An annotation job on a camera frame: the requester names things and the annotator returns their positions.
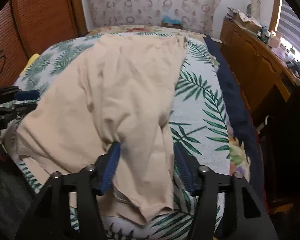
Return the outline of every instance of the window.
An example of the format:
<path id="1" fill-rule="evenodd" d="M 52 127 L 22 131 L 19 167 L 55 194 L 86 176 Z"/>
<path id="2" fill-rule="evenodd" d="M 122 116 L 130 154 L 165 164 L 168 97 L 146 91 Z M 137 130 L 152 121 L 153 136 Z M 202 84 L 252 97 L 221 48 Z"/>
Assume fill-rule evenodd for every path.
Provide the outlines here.
<path id="1" fill-rule="evenodd" d="M 285 0 L 280 1 L 279 18 L 276 30 L 282 33 L 287 49 L 294 47 L 295 59 L 300 61 L 300 20 Z"/>

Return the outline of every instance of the navy blue blanket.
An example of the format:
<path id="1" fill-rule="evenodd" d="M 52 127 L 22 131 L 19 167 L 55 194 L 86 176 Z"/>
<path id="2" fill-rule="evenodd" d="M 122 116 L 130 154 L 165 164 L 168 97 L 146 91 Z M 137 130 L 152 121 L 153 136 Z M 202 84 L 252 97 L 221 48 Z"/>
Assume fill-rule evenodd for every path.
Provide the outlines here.
<path id="1" fill-rule="evenodd" d="M 250 166 L 250 184 L 261 202 L 263 203 L 263 185 L 261 174 L 260 150 L 256 139 L 256 130 L 252 124 L 250 114 L 240 95 L 239 85 L 235 81 L 228 63 L 223 57 L 216 43 L 207 36 L 204 38 L 211 55 L 215 56 L 220 63 L 217 77 L 226 104 L 226 110 L 229 116 L 234 136 L 240 143 L 244 142 L 246 155 L 251 160 Z"/>

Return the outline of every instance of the wooden dresser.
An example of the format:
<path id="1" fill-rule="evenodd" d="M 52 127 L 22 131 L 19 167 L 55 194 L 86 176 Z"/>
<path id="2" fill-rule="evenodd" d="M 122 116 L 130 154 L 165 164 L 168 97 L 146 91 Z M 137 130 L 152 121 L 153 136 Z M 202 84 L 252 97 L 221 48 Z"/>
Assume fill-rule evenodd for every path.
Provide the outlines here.
<path id="1" fill-rule="evenodd" d="M 240 85 L 242 97 L 253 117 L 273 87 L 287 102 L 296 77 L 268 45 L 234 22 L 224 19 L 221 52 Z"/>

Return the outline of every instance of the leaf print fabric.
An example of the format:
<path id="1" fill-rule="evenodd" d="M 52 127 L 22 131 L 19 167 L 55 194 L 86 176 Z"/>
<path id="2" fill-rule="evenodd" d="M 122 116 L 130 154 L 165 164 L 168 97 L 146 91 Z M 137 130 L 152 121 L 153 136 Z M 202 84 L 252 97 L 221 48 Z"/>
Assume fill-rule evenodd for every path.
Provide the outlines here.
<path id="1" fill-rule="evenodd" d="M 119 33 L 114 35 L 175 35 L 175 29 L 165 33 Z M 39 89 L 41 95 L 49 85 L 78 55 L 93 46 L 102 34 L 63 41 L 47 49 L 20 76 L 16 82 L 22 90 Z M 181 142 L 188 154 L 197 158 L 201 165 L 207 165 L 215 172 L 229 174 L 229 138 L 226 122 L 226 107 L 216 77 L 216 63 L 209 54 L 205 43 L 188 37 L 188 51 L 175 87 L 175 98 L 170 113 L 169 125 L 174 143 Z M 14 138 L 9 138 L 11 145 Z M 20 161 L 19 167 L 31 187 L 39 192 L 42 185 Z M 175 166 L 172 178 L 174 186 L 174 211 L 157 216 L 144 228 L 119 217 L 103 217 L 108 239 L 184 239 L 189 231 L 197 197 L 192 197 L 184 188 L 178 168 Z M 224 196 L 218 195 L 219 223 L 224 210 Z M 77 210 L 70 208 L 70 221 L 79 229 Z"/>

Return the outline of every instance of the screw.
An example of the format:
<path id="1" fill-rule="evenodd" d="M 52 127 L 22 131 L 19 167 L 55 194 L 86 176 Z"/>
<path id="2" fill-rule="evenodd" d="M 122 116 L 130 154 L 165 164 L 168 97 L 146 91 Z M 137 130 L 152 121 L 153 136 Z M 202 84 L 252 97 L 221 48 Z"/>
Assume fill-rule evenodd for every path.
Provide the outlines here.
<path id="1" fill-rule="evenodd" d="M 61 176 L 61 172 L 60 171 L 55 171 L 54 173 L 51 174 L 51 177 L 53 178 L 59 178 Z"/>
<path id="2" fill-rule="evenodd" d="M 241 178 L 243 178 L 243 175 L 242 175 L 242 173 L 241 172 L 235 172 L 234 174 L 233 174 L 236 178 L 238 178 L 238 179 L 241 179 Z"/>
<path id="3" fill-rule="evenodd" d="M 95 170 L 95 166 L 93 164 L 90 164 L 86 167 L 87 171 L 94 171 Z"/>
<path id="4" fill-rule="evenodd" d="M 201 166 L 199 166 L 199 171 L 207 172 L 207 171 L 210 171 L 210 169 L 206 165 L 201 165 Z"/>

